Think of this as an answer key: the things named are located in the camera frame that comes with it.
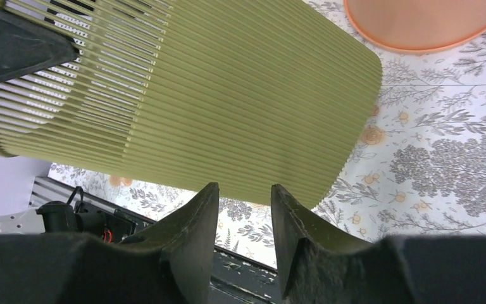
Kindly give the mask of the green mesh waste bin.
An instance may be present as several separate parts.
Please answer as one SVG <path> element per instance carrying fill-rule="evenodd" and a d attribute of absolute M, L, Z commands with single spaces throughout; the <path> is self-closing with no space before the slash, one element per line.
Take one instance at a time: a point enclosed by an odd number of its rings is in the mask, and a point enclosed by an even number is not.
<path fill-rule="evenodd" d="M 302 1 L 4 1 L 54 12 L 78 57 L 0 83 L 0 148 L 87 170 L 312 208 L 344 168 L 379 57 Z"/>

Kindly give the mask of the orange bucket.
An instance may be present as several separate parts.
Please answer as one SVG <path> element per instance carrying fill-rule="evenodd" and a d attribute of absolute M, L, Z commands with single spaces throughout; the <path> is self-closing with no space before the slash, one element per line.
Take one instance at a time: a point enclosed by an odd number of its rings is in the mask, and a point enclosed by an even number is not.
<path fill-rule="evenodd" d="M 353 28 L 395 53 L 445 51 L 486 32 L 486 1 L 344 1 Z"/>

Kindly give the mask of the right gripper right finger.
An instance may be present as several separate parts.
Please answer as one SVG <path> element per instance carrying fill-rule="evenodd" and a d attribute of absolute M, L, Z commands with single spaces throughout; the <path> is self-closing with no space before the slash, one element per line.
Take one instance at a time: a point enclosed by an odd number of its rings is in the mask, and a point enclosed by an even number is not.
<path fill-rule="evenodd" d="M 284 303 L 486 303 L 486 236 L 354 237 L 271 188 Z"/>

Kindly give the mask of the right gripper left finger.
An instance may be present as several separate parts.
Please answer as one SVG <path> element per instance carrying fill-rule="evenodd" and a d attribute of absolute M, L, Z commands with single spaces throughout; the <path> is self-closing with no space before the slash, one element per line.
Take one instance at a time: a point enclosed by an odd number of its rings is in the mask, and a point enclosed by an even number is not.
<path fill-rule="evenodd" d="M 86 233 L 0 234 L 0 303 L 206 303 L 219 186 L 118 244 Z"/>

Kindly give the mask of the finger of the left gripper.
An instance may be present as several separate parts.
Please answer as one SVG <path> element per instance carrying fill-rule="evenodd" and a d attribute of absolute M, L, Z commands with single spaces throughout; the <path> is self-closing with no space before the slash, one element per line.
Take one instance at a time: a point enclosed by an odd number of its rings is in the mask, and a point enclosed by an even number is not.
<path fill-rule="evenodd" d="M 78 57 L 69 37 L 0 8 L 0 83 Z"/>

